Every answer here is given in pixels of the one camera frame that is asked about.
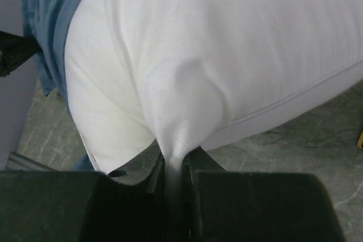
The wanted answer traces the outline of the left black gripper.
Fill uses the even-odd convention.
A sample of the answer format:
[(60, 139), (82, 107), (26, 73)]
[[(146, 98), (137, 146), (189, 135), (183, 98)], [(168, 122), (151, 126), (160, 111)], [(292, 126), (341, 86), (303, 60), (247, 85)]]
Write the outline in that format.
[(33, 37), (22, 37), (1, 31), (1, 77), (9, 76), (35, 54), (41, 47)]

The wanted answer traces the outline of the blue cartoon mouse pillowcase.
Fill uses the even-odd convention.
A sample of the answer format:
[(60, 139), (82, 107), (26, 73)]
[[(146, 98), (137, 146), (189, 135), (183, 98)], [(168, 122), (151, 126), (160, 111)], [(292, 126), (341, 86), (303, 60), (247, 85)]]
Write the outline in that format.
[(23, 33), (39, 44), (41, 52), (34, 62), (45, 96), (60, 92), (67, 111), (76, 125), (86, 154), (76, 161), (77, 171), (99, 171), (88, 145), (87, 133), (95, 113), (87, 105), (86, 90), (75, 75), (66, 76), (65, 49), (71, 21), (82, 0), (22, 0)]

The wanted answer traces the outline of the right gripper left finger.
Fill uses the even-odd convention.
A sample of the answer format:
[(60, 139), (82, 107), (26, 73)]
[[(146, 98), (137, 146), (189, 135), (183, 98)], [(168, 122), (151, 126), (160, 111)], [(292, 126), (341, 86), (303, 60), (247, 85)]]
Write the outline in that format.
[(161, 241), (164, 160), (157, 143), (104, 175), (1, 172), (2, 241)]

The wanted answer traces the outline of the white pillow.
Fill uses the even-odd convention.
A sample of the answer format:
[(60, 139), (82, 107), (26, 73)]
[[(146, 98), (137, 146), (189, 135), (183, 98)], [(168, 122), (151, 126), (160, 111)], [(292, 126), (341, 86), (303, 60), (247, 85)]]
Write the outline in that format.
[(362, 0), (81, 0), (68, 105), (93, 167), (157, 141), (166, 192), (184, 157), (277, 127), (362, 79)]

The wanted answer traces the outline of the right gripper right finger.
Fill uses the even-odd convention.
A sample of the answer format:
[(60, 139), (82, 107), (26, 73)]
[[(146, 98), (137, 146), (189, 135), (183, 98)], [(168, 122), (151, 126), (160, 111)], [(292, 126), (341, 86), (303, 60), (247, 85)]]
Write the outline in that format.
[(229, 172), (202, 148), (183, 161), (192, 241), (344, 241), (323, 183), (308, 173)]

